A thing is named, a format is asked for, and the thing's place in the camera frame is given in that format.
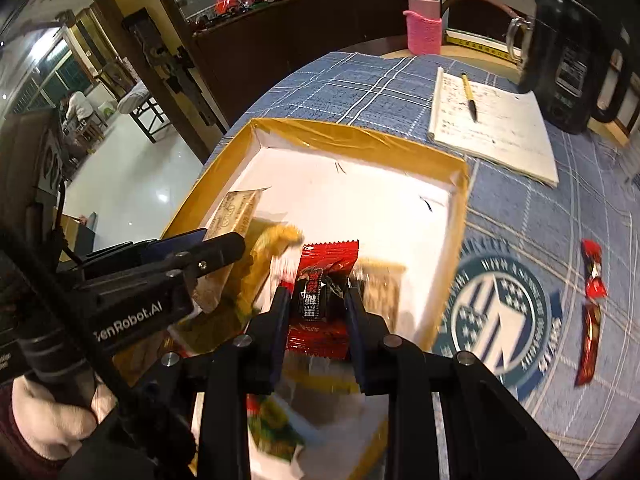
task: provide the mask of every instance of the bolt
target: bolt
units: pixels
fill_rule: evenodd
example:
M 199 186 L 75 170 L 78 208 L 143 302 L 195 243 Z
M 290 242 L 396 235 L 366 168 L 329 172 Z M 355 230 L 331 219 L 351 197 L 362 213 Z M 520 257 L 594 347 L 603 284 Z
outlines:
M 473 355 L 471 352 L 467 352 L 466 350 L 463 350 L 462 352 L 458 352 L 456 354 L 456 359 L 461 365 L 465 365 L 465 366 L 472 365 L 474 362 L 476 362 L 476 356 Z
M 387 334 L 382 343 L 389 348 L 398 348 L 402 344 L 402 338 L 396 334 Z
M 160 362 L 166 367 L 171 367 L 175 365 L 179 360 L 180 356 L 177 353 L 168 352 L 161 357 Z
M 238 348 L 246 348 L 253 341 L 254 340 L 251 338 L 250 335 L 240 334 L 239 336 L 236 336 L 236 338 L 234 339 L 234 346 L 236 346 Z

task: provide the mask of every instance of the pen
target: pen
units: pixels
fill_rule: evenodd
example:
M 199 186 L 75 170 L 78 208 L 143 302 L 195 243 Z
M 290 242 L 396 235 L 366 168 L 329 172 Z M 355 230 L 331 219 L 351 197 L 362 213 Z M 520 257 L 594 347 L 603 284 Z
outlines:
M 466 100 L 468 101 L 469 111 L 471 112 L 471 118 L 475 123 L 478 122 L 478 110 L 476 109 L 476 102 L 474 101 L 474 95 L 471 93 L 471 85 L 466 74 L 462 75 L 462 84 L 465 87 Z

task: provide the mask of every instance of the notebook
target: notebook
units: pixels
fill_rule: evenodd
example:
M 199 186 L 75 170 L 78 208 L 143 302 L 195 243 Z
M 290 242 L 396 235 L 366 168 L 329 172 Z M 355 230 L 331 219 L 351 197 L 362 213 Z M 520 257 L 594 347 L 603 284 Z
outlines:
M 514 94 L 481 83 L 470 85 L 477 123 L 471 118 L 462 79 L 438 69 L 430 139 L 556 187 L 556 161 L 533 92 Z

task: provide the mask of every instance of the white floor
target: white floor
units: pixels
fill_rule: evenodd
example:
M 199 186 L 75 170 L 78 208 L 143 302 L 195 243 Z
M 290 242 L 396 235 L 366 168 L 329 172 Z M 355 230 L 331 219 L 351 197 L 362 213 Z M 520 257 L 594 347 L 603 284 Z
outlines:
M 97 213 L 94 250 L 158 238 L 202 170 L 173 126 L 152 144 L 128 115 L 112 118 L 106 138 L 66 189 L 64 212 Z

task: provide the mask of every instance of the red candy wrapper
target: red candy wrapper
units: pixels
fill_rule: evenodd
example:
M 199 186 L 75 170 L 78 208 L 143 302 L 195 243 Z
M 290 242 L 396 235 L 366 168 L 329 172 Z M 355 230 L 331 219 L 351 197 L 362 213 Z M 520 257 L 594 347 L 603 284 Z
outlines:
M 287 349 L 344 359 L 349 336 L 344 291 L 358 259 L 357 241 L 305 245 L 291 298 Z
M 582 336 L 582 356 L 575 385 L 582 386 L 591 382 L 596 370 L 598 341 L 600 340 L 600 306 L 596 303 L 584 305 L 584 333 Z
M 593 240 L 582 241 L 584 258 L 584 293 L 590 300 L 603 298 L 607 289 L 602 281 L 602 250 Z

